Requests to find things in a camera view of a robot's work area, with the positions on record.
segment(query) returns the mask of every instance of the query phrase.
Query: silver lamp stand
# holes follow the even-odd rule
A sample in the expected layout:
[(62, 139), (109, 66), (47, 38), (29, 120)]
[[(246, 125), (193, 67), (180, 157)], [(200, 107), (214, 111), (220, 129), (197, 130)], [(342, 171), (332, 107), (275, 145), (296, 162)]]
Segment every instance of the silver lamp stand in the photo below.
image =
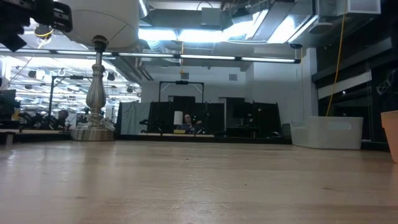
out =
[(93, 65), (93, 81), (88, 90), (86, 103), (90, 107), (91, 117), (87, 126), (73, 129), (71, 136), (77, 141), (113, 141), (113, 131), (108, 129), (102, 122), (100, 115), (101, 108), (106, 104), (106, 94), (104, 83), (102, 81), (105, 71), (102, 65), (102, 54), (108, 45), (105, 37), (97, 35), (93, 38), (93, 44), (96, 51), (96, 62)]

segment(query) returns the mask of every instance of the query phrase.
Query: wood grain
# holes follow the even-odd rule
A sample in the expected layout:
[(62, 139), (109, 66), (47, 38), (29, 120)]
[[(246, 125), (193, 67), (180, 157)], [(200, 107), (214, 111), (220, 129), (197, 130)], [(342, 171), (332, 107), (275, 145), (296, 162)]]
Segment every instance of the wood grain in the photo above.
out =
[(0, 151), (0, 224), (397, 220), (398, 167), (384, 152), (140, 141)]

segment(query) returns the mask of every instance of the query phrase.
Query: white bin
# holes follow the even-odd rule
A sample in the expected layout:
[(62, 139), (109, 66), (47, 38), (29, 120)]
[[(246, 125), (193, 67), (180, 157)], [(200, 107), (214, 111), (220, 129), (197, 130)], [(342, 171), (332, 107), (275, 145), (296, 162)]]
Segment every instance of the white bin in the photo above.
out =
[(363, 118), (309, 117), (292, 121), (295, 146), (320, 149), (361, 149)]

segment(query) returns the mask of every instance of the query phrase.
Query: terracotta pot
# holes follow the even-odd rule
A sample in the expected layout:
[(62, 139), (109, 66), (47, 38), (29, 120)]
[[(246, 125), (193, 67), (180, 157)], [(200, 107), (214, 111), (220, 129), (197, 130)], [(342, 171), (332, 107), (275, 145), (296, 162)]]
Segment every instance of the terracotta pot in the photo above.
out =
[(381, 123), (386, 131), (392, 160), (398, 164), (398, 111), (381, 113)]

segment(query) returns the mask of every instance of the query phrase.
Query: metal lamp base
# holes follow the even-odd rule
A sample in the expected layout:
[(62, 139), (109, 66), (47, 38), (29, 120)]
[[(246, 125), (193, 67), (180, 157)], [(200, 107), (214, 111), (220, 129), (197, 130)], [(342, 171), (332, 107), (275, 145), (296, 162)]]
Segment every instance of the metal lamp base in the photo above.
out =
[(71, 137), (75, 141), (113, 141), (113, 131), (108, 129), (79, 128), (73, 129)]

